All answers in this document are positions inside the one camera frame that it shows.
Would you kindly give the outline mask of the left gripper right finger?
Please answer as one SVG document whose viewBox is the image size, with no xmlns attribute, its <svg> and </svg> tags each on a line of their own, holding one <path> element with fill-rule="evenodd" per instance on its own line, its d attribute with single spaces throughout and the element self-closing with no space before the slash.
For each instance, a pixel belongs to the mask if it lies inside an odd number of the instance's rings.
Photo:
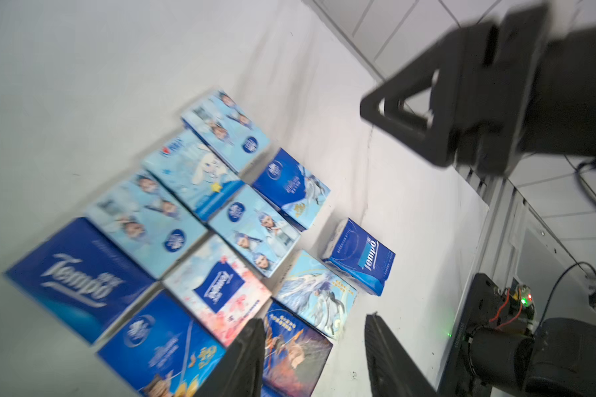
<svg viewBox="0 0 596 397">
<path fill-rule="evenodd" d="M 364 341 L 372 396 L 439 396 L 378 314 L 368 314 Z"/>
</svg>

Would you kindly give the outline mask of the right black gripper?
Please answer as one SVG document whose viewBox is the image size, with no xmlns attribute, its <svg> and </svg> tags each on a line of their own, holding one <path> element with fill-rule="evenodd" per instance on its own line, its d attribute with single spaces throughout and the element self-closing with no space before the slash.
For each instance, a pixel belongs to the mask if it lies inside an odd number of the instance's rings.
<svg viewBox="0 0 596 397">
<path fill-rule="evenodd" d="M 550 27 L 544 3 L 455 29 L 360 102 L 360 116 L 432 165 L 506 176 Z M 432 117 L 405 109 L 427 91 Z"/>
</svg>

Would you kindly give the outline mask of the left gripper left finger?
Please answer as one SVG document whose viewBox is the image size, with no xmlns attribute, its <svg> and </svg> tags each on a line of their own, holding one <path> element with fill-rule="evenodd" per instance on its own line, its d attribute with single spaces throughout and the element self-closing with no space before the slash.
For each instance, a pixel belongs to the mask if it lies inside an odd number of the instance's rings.
<svg viewBox="0 0 596 397">
<path fill-rule="evenodd" d="M 194 397 L 259 397 L 264 354 L 263 321 L 250 319 Z"/>
</svg>

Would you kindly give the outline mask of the dark purple anime tissue pack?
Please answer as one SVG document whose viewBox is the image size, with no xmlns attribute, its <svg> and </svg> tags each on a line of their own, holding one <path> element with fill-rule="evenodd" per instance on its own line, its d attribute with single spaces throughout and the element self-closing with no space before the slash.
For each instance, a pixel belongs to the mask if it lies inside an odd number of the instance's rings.
<svg viewBox="0 0 596 397">
<path fill-rule="evenodd" d="M 333 344 L 320 332 L 272 300 L 263 317 L 263 380 L 284 396 L 310 396 Z"/>
</svg>

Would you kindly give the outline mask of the blue orange Vinda tissue pack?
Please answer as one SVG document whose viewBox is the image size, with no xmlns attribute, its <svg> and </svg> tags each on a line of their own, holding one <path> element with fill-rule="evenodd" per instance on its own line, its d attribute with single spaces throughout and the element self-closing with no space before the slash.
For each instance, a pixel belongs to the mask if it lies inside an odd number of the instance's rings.
<svg viewBox="0 0 596 397">
<path fill-rule="evenodd" d="M 225 348 L 166 291 L 156 294 L 98 351 L 141 396 L 193 396 Z"/>
</svg>

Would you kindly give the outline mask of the pink white Tempo tissue pack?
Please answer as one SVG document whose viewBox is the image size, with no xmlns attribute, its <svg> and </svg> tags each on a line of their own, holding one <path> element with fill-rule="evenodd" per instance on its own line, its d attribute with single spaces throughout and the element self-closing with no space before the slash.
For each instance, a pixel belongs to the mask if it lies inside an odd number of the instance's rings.
<svg viewBox="0 0 596 397">
<path fill-rule="evenodd" d="M 217 235 L 182 261 L 164 285 L 225 347 L 272 296 Z"/>
</svg>

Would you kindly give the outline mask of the light blue striped tissue pack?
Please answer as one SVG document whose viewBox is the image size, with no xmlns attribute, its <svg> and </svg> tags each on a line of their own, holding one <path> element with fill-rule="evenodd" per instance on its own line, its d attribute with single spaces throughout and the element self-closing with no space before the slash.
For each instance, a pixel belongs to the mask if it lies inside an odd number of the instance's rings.
<svg viewBox="0 0 596 397">
<path fill-rule="evenodd" d="M 338 340 L 358 291 L 301 250 L 292 258 L 274 298 L 326 337 Z"/>
</svg>

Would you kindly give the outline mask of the blue white Vinda tissue pack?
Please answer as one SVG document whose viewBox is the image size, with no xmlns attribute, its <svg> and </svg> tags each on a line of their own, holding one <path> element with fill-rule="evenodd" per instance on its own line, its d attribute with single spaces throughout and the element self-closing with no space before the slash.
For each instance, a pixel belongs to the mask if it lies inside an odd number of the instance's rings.
<svg viewBox="0 0 596 397">
<path fill-rule="evenodd" d="M 327 244 L 322 261 L 374 296 L 381 296 L 396 253 L 351 218 L 343 219 Z"/>
</svg>

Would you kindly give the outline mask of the light blue figures tissue pack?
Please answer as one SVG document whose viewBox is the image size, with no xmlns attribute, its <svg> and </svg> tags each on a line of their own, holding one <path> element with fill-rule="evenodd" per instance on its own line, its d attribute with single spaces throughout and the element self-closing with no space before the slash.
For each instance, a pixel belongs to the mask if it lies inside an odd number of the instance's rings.
<svg viewBox="0 0 596 397">
<path fill-rule="evenodd" d="M 211 218 L 210 226 L 266 278 L 273 276 L 301 237 L 247 185 Z"/>
</svg>

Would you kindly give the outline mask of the blue barcode tissue pack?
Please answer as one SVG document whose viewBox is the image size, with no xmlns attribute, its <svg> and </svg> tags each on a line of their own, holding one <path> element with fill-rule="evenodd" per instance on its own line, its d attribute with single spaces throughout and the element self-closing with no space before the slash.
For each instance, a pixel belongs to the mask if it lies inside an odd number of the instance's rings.
<svg viewBox="0 0 596 397">
<path fill-rule="evenodd" d="M 252 187 L 301 232 L 313 225 L 330 194 L 324 182 L 282 148 Z"/>
</svg>

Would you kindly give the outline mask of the light blue Vinda tissue pack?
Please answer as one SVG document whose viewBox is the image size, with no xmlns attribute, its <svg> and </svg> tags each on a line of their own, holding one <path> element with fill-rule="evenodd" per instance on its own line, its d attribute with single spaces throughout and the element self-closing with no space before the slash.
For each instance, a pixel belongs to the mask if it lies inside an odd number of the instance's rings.
<svg viewBox="0 0 596 397">
<path fill-rule="evenodd" d="M 85 216 L 156 280 L 207 228 L 150 172 L 137 170 L 89 205 Z"/>
</svg>

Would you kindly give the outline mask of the dark blue Tempo tissue pack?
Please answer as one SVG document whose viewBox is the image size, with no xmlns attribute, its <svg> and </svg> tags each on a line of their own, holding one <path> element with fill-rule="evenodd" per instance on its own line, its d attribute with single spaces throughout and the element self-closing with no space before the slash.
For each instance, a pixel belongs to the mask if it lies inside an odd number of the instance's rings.
<svg viewBox="0 0 596 397">
<path fill-rule="evenodd" d="M 6 275 L 90 345 L 155 282 L 86 218 L 74 219 Z"/>
</svg>

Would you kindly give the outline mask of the light blue cartoon tissue pack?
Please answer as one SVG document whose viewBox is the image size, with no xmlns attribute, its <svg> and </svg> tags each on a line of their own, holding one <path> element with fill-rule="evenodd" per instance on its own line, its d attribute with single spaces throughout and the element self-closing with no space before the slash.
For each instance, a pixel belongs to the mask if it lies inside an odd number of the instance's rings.
<svg viewBox="0 0 596 397">
<path fill-rule="evenodd" d="M 206 223 L 245 183 L 188 129 L 163 143 L 142 165 Z"/>
</svg>

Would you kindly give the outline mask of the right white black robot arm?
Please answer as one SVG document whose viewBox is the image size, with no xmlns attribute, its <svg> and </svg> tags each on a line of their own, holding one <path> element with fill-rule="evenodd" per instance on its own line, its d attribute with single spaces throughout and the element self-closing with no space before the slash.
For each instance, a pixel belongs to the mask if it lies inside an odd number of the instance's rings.
<svg viewBox="0 0 596 397">
<path fill-rule="evenodd" d="M 360 116 L 432 165 L 508 176 L 526 153 L 596 159 L 596 26 L 555 37 L 540 2 L 447 32 Z"/>
</svg>

